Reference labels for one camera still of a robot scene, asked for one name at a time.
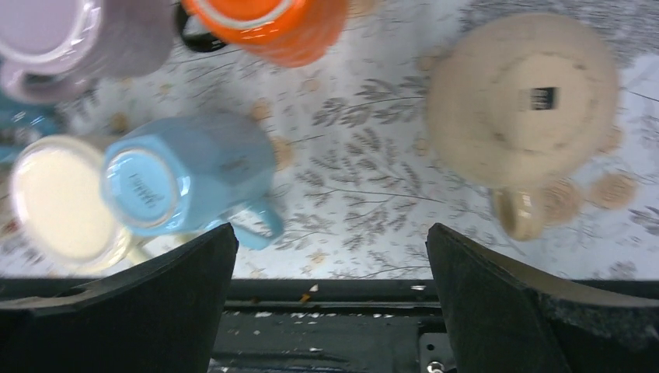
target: white tablecloth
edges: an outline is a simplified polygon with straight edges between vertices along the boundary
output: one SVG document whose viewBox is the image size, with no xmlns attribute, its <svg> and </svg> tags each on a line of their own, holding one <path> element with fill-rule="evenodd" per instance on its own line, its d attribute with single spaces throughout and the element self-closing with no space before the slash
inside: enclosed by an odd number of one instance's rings
<svg viewBox="0 0 659 373">
<path fill-rule="evenodd" d="M 155 74 L 101 82 L 92 95 L 64 105 L 70 128 L 118 131 L 234 110 L 291 142 L 295 164 L 277 174 L 271 193 L 286 234 L 264 251 L 241 249 L 236 277 L 430 278 L 424 242 L 437 221 L 561 277 L 659 277 L 659 2 L 360 1 L 375 4 L 372 12 L 354 15 L 314 64 L 287 70 L 234 47 L 192 54 L 178 46 Z M 620 132 L 549 192 L 554 208 L 576 206 L 576 216 L 520 243 L 492 217 L 487 190 L 443 168 L 429 150 L 424 97 L 429 69 L 461 32 L 530 11 L 595 27 L 617 54 L 623 88 Z M 4 209 L 7 232 L 6 203 Z M 161 238 L 149 248 L 176 245 Z M 19 237 L 0 246 L 0 274 L 68 275 Z"/>
</svg>

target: purple mug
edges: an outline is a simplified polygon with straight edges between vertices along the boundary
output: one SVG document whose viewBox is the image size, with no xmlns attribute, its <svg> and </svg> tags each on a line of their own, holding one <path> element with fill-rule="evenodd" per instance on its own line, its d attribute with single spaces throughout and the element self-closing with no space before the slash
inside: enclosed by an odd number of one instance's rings
<svg viewBox="0 0 659 373">
<path fill-rule="evenodd" d="M 16 101 L 55 103 L 98 78 L 158 70 L 173 48 L 170 0 L 2 0 L 0 88 Z M 31 84 L 31 75 L 52 77 Z"/>
</svg>

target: beige mug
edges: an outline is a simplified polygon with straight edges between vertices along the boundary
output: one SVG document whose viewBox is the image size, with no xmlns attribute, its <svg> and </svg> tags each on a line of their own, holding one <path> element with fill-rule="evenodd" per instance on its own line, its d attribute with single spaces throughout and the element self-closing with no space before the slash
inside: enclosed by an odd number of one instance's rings
<svg viewBox="0 0 659 373">
<path fill-rule="evenodd" d="M 121 225 L 100 194 L 103 151 L 114 136 L 54 135 L 19 155 L 9 195 L 19 230 L 42 254 L 77 274 L 91 274 L 124 257 L 151 259 L 150 239 Z"/>
<path fill-rule="evenodd" d="M 546 223 L 542 186 L 586 163 L 613 128 L 615 59 L 594 30 L 528 13 L 473 30 L 435 66 L 428 131 L 441 161 L 489 187 L 517 240 Z"/>
</svg>

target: purple mug handle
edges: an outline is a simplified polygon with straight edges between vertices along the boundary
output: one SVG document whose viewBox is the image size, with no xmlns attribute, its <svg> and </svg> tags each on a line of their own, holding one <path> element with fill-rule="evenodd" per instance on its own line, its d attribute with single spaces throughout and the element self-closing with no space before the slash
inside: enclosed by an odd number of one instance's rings
<svg viewBox="0 0 659 373">
<path fill-rule="evenodd" d="M 66 75 L 52 82 L 27 84 L 28 74 L 12 61 L 5 61 L 0 66 L 0 86 L 9 98 L 22 103 L 52 104 L 75 99 L 94 83 L 89 78 Z"/>
</svg>

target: blue mug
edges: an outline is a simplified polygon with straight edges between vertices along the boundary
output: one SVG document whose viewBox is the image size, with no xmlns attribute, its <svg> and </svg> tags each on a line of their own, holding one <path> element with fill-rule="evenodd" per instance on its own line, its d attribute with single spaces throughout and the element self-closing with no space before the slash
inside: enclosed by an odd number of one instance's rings
<svg viewBox="0 0 659 373">
<path fill-rule="evenodd" d="M 263 249 L 284 231 L 265 200 L 274 172 L 272 144 L 251 120 L 233 113 L 175 117 L 110 145 L 101 190 L 117 218 L 144 237 L 208 230 L 246 208 L 271 234 L 234 226 L 236 238 Z"/>
<path fill-rule="evenodd" d="M 19 129 L 26 129 L 35 131 L 40 138 L 56 134 L 59 127 L 53 119 L 54 115 L 52 106 L 17 103 L 0 92 L 0 131 L 15 133 Z M 24 145 L 0 143 L 0 163 L 13 163 L 24 148 Z"/>
</svg>

